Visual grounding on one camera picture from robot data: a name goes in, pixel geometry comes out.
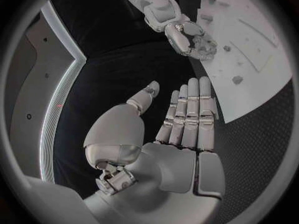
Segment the glowing edge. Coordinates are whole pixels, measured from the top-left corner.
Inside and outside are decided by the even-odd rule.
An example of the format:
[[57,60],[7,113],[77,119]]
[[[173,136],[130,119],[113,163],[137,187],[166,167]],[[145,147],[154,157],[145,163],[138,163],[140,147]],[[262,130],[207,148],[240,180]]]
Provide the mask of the glowing edge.
[[42,7],[41,12],[57,38],[75,59],[55,89],[45,114],[40,136],[39,168],[41,179],[54,183],[53,144],[62,110],[60,105],[64,105],[74,81],[86,63],[86,57],[66,30],[50,1]]

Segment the white light strip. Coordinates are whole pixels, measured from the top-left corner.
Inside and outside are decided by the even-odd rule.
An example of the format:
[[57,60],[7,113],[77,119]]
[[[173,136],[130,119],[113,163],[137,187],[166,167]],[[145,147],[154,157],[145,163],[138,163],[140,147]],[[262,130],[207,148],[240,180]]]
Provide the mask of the white light strip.
[[40,136],[39,168],[41,179],[54,183],[53,144],[62,110],[61,105],[64,105],[74,81],[85,65],[86,57],[64,27],[50,1],[42,7],[41,12],[57,38],[75,59],[55,89],[45,114]]

